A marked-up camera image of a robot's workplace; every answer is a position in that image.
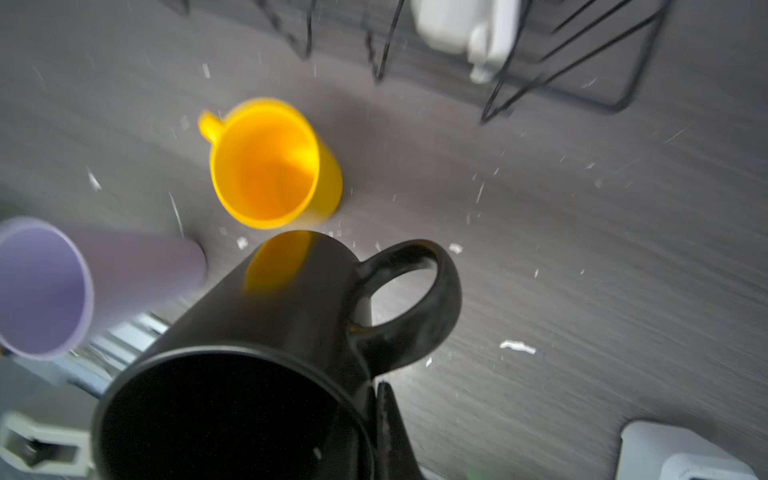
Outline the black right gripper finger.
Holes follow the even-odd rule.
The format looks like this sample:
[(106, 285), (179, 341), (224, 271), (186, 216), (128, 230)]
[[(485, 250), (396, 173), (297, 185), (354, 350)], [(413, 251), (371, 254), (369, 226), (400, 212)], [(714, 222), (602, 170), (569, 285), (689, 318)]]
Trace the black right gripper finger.
[(375, 478), (424, 480), (389, 383), (378, 384), (376, 400)]

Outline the black mug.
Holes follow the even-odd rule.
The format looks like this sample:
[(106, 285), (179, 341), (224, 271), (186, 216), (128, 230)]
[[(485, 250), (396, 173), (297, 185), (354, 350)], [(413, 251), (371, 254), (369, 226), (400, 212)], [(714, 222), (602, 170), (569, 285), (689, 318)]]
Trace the black mug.
[(376, 479), (376, 391), (460, 316), (450, 254), (410, 240), (361, 260), (328, 235), (264, 242), (109, 386), (104, 479)]

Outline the lavender plastic cup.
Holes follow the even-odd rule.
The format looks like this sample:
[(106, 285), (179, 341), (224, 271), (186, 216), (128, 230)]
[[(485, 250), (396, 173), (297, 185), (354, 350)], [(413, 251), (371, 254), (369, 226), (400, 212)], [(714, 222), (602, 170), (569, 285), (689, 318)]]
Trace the lavender plastic cup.
[(32, 359), (61, 356), (196, 288), (206, 256), (182, 237), (1, 224), (1, 343)]

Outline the cream white mug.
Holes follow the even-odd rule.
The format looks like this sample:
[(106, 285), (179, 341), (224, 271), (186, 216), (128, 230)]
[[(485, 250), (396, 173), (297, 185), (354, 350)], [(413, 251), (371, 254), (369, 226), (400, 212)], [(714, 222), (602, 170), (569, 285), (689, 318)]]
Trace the cream white mug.
[(464, 56), (470, 79), (488, 84), (507, 61), (520, 29), (520, 0), (413, 0), (415, 30), (429, 48)]

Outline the white digital kitchen scale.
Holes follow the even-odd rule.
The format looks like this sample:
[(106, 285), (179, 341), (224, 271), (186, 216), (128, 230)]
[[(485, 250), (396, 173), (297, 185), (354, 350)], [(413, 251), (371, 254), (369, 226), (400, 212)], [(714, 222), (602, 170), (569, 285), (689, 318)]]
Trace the white digital kitchen scale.
[(633, 421), (621, 431), (616, 480), (756, 477), (745, 462), (690, 429)]

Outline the yellow mug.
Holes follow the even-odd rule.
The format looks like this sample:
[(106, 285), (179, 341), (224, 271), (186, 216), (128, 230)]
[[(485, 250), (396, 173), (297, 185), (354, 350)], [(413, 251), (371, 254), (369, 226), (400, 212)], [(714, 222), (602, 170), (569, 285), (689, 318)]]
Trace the yellow mug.
[(204, 110), (197, 125), (210, 144), (216, 196), (241, 224), (258, 230), (312, 226), (325, 222), (340, 205), (340, 166), (290, 104), (256, 98), (224, 118)]

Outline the white centre bracket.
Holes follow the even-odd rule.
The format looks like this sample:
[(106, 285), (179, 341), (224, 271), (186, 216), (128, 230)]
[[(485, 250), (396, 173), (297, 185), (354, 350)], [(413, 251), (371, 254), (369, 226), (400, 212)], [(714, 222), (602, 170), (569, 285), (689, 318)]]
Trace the white centre bracket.
[(8, 412), (1, 420), (1, 459), (24, 473), (87, 477), (93, 469), (89, 425), (81, 418)]

